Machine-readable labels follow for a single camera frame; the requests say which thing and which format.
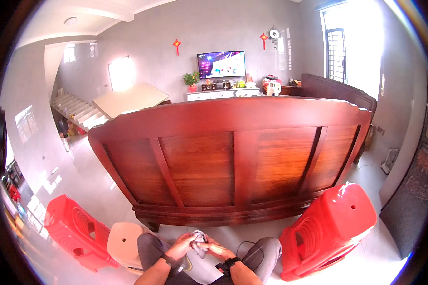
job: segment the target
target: beige plastic stool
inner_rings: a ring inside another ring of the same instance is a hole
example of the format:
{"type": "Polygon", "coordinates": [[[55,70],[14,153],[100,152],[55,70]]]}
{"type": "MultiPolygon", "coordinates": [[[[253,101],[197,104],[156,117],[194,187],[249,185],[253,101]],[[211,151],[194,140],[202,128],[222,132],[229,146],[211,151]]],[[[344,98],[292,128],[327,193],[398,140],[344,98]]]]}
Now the beige plastic stool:
{"type": "Polygon", "coordinates": [[[115,223],[111,228],[106,249],[111,257],[133,274],[142,275],[137,239],[143,233],[151,233],[149,229],[135,223],[115,223]]]}

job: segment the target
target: potted plant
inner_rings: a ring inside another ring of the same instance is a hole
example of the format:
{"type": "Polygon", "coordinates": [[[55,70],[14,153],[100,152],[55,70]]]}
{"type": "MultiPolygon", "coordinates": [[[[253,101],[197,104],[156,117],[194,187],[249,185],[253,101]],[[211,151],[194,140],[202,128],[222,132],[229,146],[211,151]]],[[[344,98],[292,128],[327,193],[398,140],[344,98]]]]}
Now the potted plant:
{"type": "Polygon", "coordinates": [[[196,92],[197,86],[195,85],[200,80],[200,73],[199,72],[193,72],[193,73],[186,73],[183,75],[184,84],[188,85],[188,90],[190,92],[196,92]]]}

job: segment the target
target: television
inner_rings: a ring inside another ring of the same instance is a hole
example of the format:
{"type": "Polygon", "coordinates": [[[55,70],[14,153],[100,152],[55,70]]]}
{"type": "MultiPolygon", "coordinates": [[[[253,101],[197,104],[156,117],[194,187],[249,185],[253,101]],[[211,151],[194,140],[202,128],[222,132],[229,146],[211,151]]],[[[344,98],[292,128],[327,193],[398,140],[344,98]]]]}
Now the television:
{"type": "Polygon", "coordinates": [[[201,53],[197,59],[201,79],[245,76],[244,51],[201,53]]]}

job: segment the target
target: staircase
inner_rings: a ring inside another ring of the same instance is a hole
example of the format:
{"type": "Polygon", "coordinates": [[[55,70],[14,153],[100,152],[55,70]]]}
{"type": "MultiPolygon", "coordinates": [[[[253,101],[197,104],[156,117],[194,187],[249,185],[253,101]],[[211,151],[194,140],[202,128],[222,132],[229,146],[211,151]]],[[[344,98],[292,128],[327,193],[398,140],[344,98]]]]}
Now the staircase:
{"type": "Polygon", "coordinates": [[[51,106],[86,132],[108,120],[97,108],[70,93],[58,92],[51,106]]]}

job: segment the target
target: hand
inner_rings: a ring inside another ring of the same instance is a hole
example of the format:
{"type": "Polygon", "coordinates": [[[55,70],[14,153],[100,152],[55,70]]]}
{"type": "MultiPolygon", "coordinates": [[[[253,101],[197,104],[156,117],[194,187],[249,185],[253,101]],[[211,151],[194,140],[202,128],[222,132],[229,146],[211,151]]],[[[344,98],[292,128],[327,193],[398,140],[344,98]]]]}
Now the hand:
{"type": "Polygon", "coordinates": [[[165,254],[176,260],[182,258],[190,249],[192,249],[190,242],[196,238],[196,235],[190,235],[189,233],[180,235],[174,245],[165,254]]]}
{"type": "Polygon", "coordinates": [[[221,246],[218,242],[210,238],[207,234],[205,236],[208,243],[198,242],[197,246],[200,248],[207,248],[208,254],[211,254],[212,256],[222,261],[236,257],[233,252],[221,246]]]}

